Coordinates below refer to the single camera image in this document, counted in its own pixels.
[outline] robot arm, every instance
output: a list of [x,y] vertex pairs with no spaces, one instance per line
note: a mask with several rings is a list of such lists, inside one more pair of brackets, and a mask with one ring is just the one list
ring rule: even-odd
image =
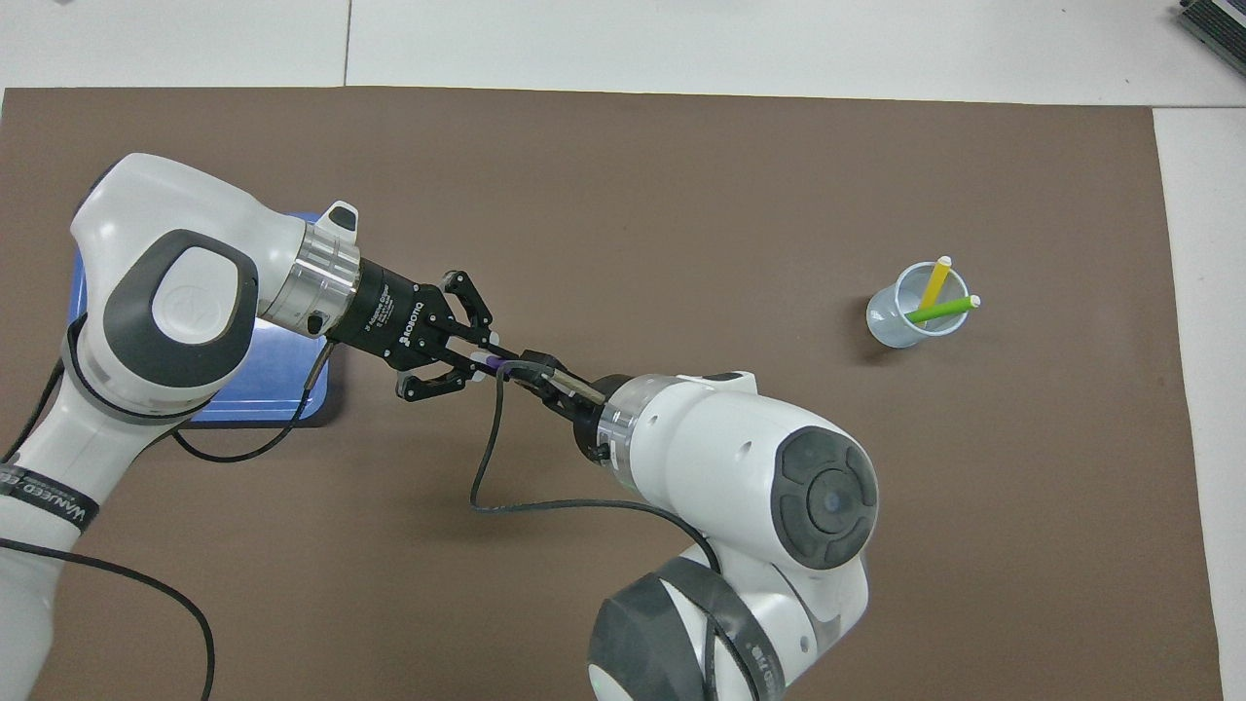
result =
[[[56,403],[0,466],[0,535],[71,549],[138,453],[229,382],[255,316],[383,359],[412,402],[517,359],[497,345],[466,273],[414,283],[359,255],[356,224],[344,202],[309,224],[173,161],[116,163],[71,224],[87,313],[66,334]],[[451,336],[488,362],[451,352]],[[746,374],[589,386],[549,357],[523,359],[551,372],[511,377],[572,421],[586,457],[704,533],[721,564],[715,573],[689,550],[603,604],[589,649],[598,699],[780,699],[866,605],[861,549],[877,483],[861,447],[759,397]],[[450,367],[441,377],[411,374],[437,362]],[[59,572],[0,550],[0,701],[34,686]]]

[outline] brown mat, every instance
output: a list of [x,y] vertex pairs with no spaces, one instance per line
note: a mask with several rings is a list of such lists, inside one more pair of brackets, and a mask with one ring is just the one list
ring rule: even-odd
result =
[[[0,427],[65,316],[74,208],[131,151],[364,254],[472,273],[503,342],[589,377],[756,372],[882,488],[866,618],[789,699],[1217,699],[1151,118],[1143,108],[468,90],[9,90]],[[952,254],[983,308],[888,352],[866,298]],[[208,613],[219,699],[588,699],[602,599],[688,543],[638,514],[466,507],[492,388],[407,406],[343,352],[329,427],[243,466],[162,443],[80,552]],[[619,497],[510,396],[491,503]],[[196,433],[226,451],[268,432]],[[172,603],[71,569],[36,699],[191,699]]]

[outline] green marker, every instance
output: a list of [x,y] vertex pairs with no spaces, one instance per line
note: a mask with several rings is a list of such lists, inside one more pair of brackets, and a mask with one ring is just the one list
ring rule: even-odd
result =
[[942,304],[934,304],[933,306],[926,306],[925,309],[917,309],[916,311],[908,311],[905,318],[920,324],[922,321],[928,321],[931,319],[937,319],[939,316],[951,316],[952,314],[963,314],[969,309],[977,309],[982,305],[982,298],[977,294],[971,294],[968,296],[962,296],[959,299],[953,299],[951,301],[943,301]]

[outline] marker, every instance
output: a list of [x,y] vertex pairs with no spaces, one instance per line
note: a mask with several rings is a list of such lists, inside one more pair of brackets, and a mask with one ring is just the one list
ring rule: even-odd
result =
[[947,273],[951,269],[951,255],[942,255],[934,261],[934,269],[931,270],[931,279],[926,283],[926,291],[922,291],[922,303],[917,305],[918,309],[927,309],[934,305],[934,301],[938,300],[938,293],[943,290],[943,280],[947,279]]
[[918,324],[941,316],[951,316],[952,314],[963,314],[969,309],[977,309],[981,305],[982,305],[982,298],[978,296],[977,294],[971,294],[968,296],[962,296],[959,299],[953,299],[951,301],[943,301],[942,304],[934,304],[933,306],[927,306],[925,309],[908,311],[907,314],[905,314],[905,318],[913,321],[915,324]]

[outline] white tile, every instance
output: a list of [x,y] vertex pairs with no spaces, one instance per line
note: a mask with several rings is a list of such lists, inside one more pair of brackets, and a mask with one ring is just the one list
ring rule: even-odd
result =
[[1175,0],[354,0],[346,82],[1246,105]]
[[341,85],[348,0],[4,0],[0,87]]
[[1227,701],[1246,700],[1246,110],[1156,110],[1181,366]]

